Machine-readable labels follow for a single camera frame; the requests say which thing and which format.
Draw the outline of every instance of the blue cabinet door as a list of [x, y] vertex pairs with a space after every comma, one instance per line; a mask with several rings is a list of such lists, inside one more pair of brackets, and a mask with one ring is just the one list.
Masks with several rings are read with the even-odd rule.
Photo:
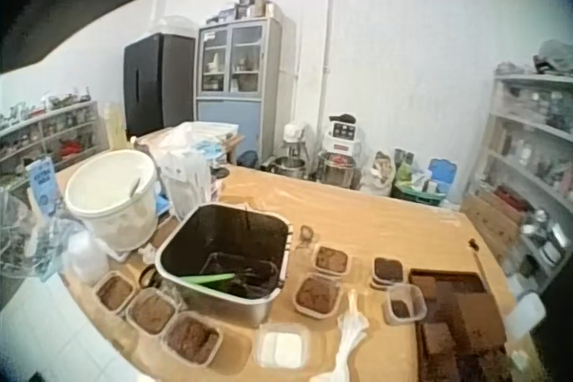
[[239, 134], [244, 136], [236, 154], [257, 151], [261, 133], [261, 102], [241, 100], [197, 100], [197, 119], [210, 123], [239, 124]]

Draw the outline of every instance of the tray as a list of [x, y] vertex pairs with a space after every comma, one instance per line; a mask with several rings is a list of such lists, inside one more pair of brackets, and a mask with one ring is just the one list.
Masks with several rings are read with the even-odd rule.
[[[408, 275], [408, 280], [412, 283], [413, 276], [428, 276], [435, 279], [436, 283], [449, 283], [451, 284], [454, 292], [456, 293], [485, 293], [486, 289], [483, 286], [482, 279], [477, 273], [473, 272], [446, 272], [439, 270], [424, 270], [424, 269], [411, 269]], [[423, 322], [442, 322], [440, 321], [439, 305], [435, 300], [426, 301], [427, 313], [426, 318], [415, 323], [415, 339], [416, 349], [418, 352], [418, 380], [419, 381], [432, 381], [435, 380], [429, 376], [428, 358], [423, 348]], [[505, 348], [500, 348], [500, 351], [506, 354]], [[462, 355], [458, 354], [458, 371], [460, 380], [479, 382], [482, 379], [478, 358], [480, 355]]]

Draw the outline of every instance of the green spatula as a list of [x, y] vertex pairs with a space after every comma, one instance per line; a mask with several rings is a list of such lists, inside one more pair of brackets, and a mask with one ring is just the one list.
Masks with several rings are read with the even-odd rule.
[[183, 276], [179, 279], [187, 284], [211, 284], [213, 282], [228, 281], [234, 277], [234, 273], [221, 273], [218, 275]]

